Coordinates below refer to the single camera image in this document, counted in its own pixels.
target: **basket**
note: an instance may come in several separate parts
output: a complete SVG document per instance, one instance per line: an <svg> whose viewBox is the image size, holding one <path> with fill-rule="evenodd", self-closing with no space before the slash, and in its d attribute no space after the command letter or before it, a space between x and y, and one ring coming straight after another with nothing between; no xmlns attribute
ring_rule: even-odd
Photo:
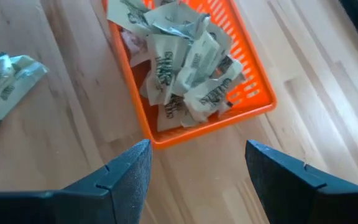
<svg viewBox="0 0 358 224"><path fill-rule="evenodd" d="M274 109L277 104L266 72L233 0L184 0L184 2L197 12L210 13L211 21L222 27L232 37L231 55L244 65L243 72L247 72L246 78L250 79L251 82L240 84L227 94L228 100L234 106L220 117L213 114L209 117L207 123L196 127L179 127L159 133L157 132L158 106L150 106L148 99L139 95L139 88L150 70L150 63L142 63L131 68L129 65L130 54L122 41L119 32L120 27L108 21L111 42L118 52L117 57L122 66L140 125L145 137L152 141L155 149L163 149L246 118L266 113ZM108 0L103 0L105 10L107 9L107 4ZM145 4L149 8L154 7L152 0L145 0Z"/></svg>

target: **orange plastic basket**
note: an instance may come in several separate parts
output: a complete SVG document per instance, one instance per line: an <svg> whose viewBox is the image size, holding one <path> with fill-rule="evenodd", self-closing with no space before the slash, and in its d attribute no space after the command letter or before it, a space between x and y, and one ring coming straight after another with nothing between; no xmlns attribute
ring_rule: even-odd
<svg viewBox="0 0 358 224"><path fill-rule="evenodd" d="M149 8L154 7L152 0L145 0L144 2ZM246 78L252 78L252 80L246 84L238 85L227 94L228 99L234 103L234 106L220 117L214 114L209 117L207 123L196 127L180 127L159 133L157 132L158 106L150 106L148 99L139 95L139 88L150 70L150 63L142 63L131 68L129 65L130 54L120 35L121 28L108 21L112 43L118 52L117 56L119 57L140 125L145 136L151 139L156 149L163 149L243 119L266 113L274 109L277 104L265 70L233 0L185 0L183 2L197 12L210 13L211 21L222 27L232 37L231 55L244 65L244 72L249 71ZM105 10L107 10L107 5L108 0L103 0Z"/></svg>

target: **wood plank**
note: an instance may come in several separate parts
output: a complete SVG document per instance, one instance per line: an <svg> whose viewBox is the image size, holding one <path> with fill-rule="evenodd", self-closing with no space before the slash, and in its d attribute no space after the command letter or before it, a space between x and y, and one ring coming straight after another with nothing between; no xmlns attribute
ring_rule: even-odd
<svg viewBox="0 0 358 224"><path fill-rule="evenodd" d="M358 89L358 44L352 41L349 33L356 32L350 20L340 20L343 13L340 7L333 7L329 1L292 1L304 23L321 43L333 62L340 61Z"/></svg>
<svg viewBox="0 0 358 224"><path fill-rule="evenodd" d="M124 77L90 1L41 3L98 145L139 131Z"/></svg>
<svg viewBox="0 0 358 224"><path fill-rule="evenodd" d="M50 72L0 126L0 190L59 189L103 165L38 1L0 1L0 52Z"/></svg>
<svg viewBox="0 0 358 224"><path fill-rule="evenodd" d="M255 43L261 42L263 46L255 47L258 51L266 52L271 64L280 71L282 81L285 82L301 74L302 68L296 63L296 56L289 48L288 41L266 1L248 0L236 1L236 3L246 26L251 27L252 32L256 34L252 36L252 40Z"/></svg>
<svg viewBox="0 0 358 224"><path fill-rule="evenodd" d="M305 77L309 79L316 90L358 166L358 117L333 75L332 61L327 58L324 59L323 55L320 54L313 38L308 36L307 28L305 26L294 27L295 30L305 31L302 32L303 38L290 30L289 21L300 21L301 19L294 8L285 7L285 5L287 4L283 2L281 4L278 2L269 3L294 53L305 69Z"/></svg>
<svg viewBox="0 0 358 224"><path fill-rule="evenodd" d="M281 83L279 75L275 75L278 71L271 69L268 72L271 74L271 82L275 85L274 89L279 104L275 110L266 114L263 126L264 129L272 130L269 133L274 136L270 138L277 138L279 147L276 149L328 172L329 170L311 138L298 108L291 100L285 85Z"/></svg>
<svg viewBox="0 0 358 224"><path fill-rule="evenodd" d="M310 81L300 77L288 81L286 87L330 173L358 184L358 168L349 154L349 147L355 144L344 143Z"/></svg>

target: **light wood flooring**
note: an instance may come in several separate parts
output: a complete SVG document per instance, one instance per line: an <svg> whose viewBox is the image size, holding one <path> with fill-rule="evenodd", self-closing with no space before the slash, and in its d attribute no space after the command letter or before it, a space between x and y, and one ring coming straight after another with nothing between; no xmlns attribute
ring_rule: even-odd
<svg viewBox="0 0 358 224"><path fill-rule="evenodd" d="M254 119L155 151L141 223L268 223L256 139L358 184L358 33L337 0L237 0L278 98ZM0 52L50 73L0 127L0 190L59 189L142 139L99 0L0 0Z"/></svg>

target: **pile of wrapped candy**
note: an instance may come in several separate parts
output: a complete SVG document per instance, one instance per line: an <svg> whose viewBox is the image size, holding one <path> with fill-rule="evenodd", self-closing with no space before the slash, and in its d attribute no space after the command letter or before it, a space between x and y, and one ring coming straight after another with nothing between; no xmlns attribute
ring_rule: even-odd
<svg viewBox="0 0 358 224"><path fill-rule="evenodd" d="M207 122L227 111L226 93L245 81L242 64L229 55L232 39L183 2L110 0L108 19L123 27L132 67L151 62L140 94L158 105L158 131Z"/></svg>

